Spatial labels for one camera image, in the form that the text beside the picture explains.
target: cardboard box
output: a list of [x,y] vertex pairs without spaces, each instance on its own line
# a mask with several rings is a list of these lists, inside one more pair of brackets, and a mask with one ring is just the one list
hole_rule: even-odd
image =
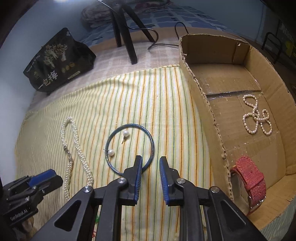
[[[180,39],[180,67],[198,107],[209,146],[213,178],[243,210],[246,193],[231,184],[230,168],[238,157],[249,156],[265,176],[267,195],[249,218],[263,229],[280,216],[296,195],[296,106],[294,99],[271,63],[246,41],[229,35],[188,34]],[[245,94],[258,99],[260,114],[269,112],[272,133],[260,125],[249,134],[244,114],[252,107]],[[252,104],[255,100],[248,98]],[[252,117],[247,126],[255,129]],[[263,126],[269,131],[269,125]]]

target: blue bangle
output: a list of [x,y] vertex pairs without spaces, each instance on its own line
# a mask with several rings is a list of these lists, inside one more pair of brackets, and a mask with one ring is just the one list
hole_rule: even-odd
[[113,172],[115,172],[115,173],[116,173],[117,175],[119,175],[119,176],[122,176],[123,173],[117,171],[117,170],[111,165],[111,163],[110,163],[110,161],[109,161],[109,156],[108,156],[108,148],[109,148],[109,144],[110,144],[112,138],[113,138],[118,132],[122,131],[123,129],[129,128],[129,127],[137,128],[137,129],[140,129],[140,130],[144,131],[145,134],[149,137],[149,140],[150,140],[150,144],[151,144],[150,157],[149,157],[147,163],[145,164],[145,166],[143,166],[143,168],[142,168],[142,173],[145,172],[145,171],[147,170],[147,168],[150,166],[150,164],[151,164],[151,162],[152,162],[152,160],[153,160],[153,157],[154,157],[154,149],[155,149],[155,148],[154,148],[154,141],[153,141],[153,139],[152,139],[152,136],[151,136],[150,132],[149,132],[146,128],[144,128],[143,126],[140,126],[140,125],[138,125],[138,124],[125,124],[125,125],[123,125],[123,126],[118,127],[115,131],[113,131],[113,132],[111,133],[111,135],[109,136],[109,138],[108,138],[108,140],[107,140],[107,142],[106,142],[106,146],[105,146],[105,157],[106,157],[106,162],[107,162],[108,166],[111,168],[111,170],[112,170]]

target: white wall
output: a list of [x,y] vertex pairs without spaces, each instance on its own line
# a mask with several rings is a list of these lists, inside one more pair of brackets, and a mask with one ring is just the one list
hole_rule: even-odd
[[277,19],[265,22],[271,11],[260,0],[171,0],[196,8],[215,18],[242,37],[262,43],[266,29],[275,33]]
[[80,13],[93,0],[39,0],[20,18],[0,49],[0,176],[15,180],[14,148],[35,90],[23,71],[51,37],[67,27],[79,40],[86,30]]

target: red fabric strap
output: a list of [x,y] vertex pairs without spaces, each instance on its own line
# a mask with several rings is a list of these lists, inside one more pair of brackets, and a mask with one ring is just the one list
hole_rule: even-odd
[[264,175],[247,156],[238,158],[236,165],[230,171],[236,173],[244,183],[244,187],[251,199],[249,200],[250,214],[253,212],[252,208],[256,205],[259,206],[266,197]]

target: pearl necklace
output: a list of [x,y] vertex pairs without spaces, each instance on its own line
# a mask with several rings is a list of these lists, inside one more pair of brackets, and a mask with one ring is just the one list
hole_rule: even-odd
[[68,150],[68,144],[66,143],[66,139],[65,139],[65,131],[66,131],[66,126],[68,125],[68,123],[71,123],[73,136],[74,136],[75,149],[76,149],[79,159],[83,165],[83,169],[85,170],[86,175],[87,175],[87,184],[86,185],[92,186],[93,181],[94,181],[94,178],[92,176],[92,172],[91,172],[89,165],[86,162],[85,156],[80,148],[75,119],[73,117],[69,116],[67,119],[65,119],[65,121],[62,124],[62,128],[61,128],[61,139],[62,139],[62,143],[63,143],[63,148],[64,148],[65,152],[67,152],[67,154],[68,154],[68,164],[67,164],[67,169],[66,169],[66,177],[65,177],[65,181],[64,181],[65,198],[67,201],[69,201],[71,199],[70,198],[70,191],[69,191],[69,184],[70,184],[71,173],[72,173],[72,168],[73,168],[72,155]]
[[[247,97],[252,97],[252,98],[256,101],[255,105],[248,103],[248,102],[246,101],[246,98],[247,98]],[[263,133],[264,133],[265,135],[267,135],[267,136],[270,135],[271,132],[272,132],[272,126],[271,126],[270,121],[268,120],[268,119],[269,119],[269,113],[267,112],[267,110],[266,110],[266,109],[262,110],[262,116],[263,116],[263,118],[260,118],[260,112],[259,112],[259,110],[257,109],[257,108],[258,108],[258,100],[257,100],[257,98],[256,98],[254,95],[250,95],[250,94],[248,94],[248,95],[244,95],[242,100],[243,100],[243,102],[244,102],[246,105],[248,105],[248,106],[250,106],[250,107],[253,107],[253,111],[252,111],[252,112],[249,112],[249,113],[243,115],[243,117],[242,117],[242,121],[243,121],[243,123],[244,123],[244,127],[245,127],[245,129],[247,130],[247,132],[249,132],[250,134],[255,134],[255,133],[257,132],[257,130],[258,130],[258,124],[260,123],[260,126],[261,126],[261,129],[262,129]],[[247,127],[247,124],[246,124],[246,118],[247,118],[248,116],[252,116],[253,119],[256,121],[256,127],[255,127],[255,130],[253,130],[253,131],[251,131],[251,130]],[[267,132],[267,131],[264,130],[264,128],[263,128],[263,124],[262,124],[263,121],[266,121],[266,122],[269,124],[269,127],[270,127],[269,132]]]

